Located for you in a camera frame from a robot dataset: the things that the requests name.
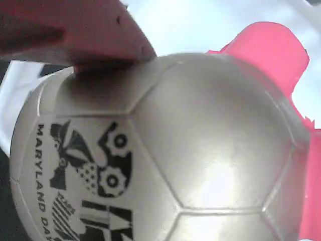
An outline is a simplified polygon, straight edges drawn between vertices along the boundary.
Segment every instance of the soccer ball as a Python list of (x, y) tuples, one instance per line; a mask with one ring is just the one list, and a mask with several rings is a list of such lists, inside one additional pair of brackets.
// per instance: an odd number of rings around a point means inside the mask
[(19, 116), (12, 191), (34, 241), (293, 241), (308, 139), (272, 81), (233, 57), (66, 69)]

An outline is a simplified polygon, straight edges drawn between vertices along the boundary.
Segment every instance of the black and white graphic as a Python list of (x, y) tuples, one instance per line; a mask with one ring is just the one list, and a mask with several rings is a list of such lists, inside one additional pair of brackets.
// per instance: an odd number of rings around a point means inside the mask
[(79, 215), (76, 218), (72, 206), (58, 194), (52, 207), (54, 230), (59, 236), (55, 241), (134, 241), (128, 209), (83, 201)]
[(71, 226), (71, 223), (73, 225), (75, 224), (72, 222), (74, 213), (75, 210), (73, 207), (68, 204), (62, 194), (58, 193), (52, 206), (52, 218), (55, 227), (54, 229), (63, 240), (81, 240), (79, 234)]
[(94, 202), (83, 201), (83, 209), (98, 210), (108, 213), (106, 218), (94, 217), (91, 214), (81, 214), (80, 220), (86, 225), (86, 233), (93, 232), (94, 229), (107, 230), (103, 232), (105, 236), (108, 236), (107, 240), (110, 241), (133, 241), (133, 226), (132, 226), (132, 212), (131, 210), (105, 206)]
[(101, 197), (118, 197), (128, 188), (132, 172), (132, 152), (128, 149), (127, 136), (118, 130), (116, 122), (111, 123), (97, 144), (104, 152), (107, 164), (99, 166), (93, 159), (82, 135), (65, 124), (52, 124), (50, 135), (59, 154), (58, 167), (50, 186), (67, 190), (65, 169), (75, 168), (83, 185)]

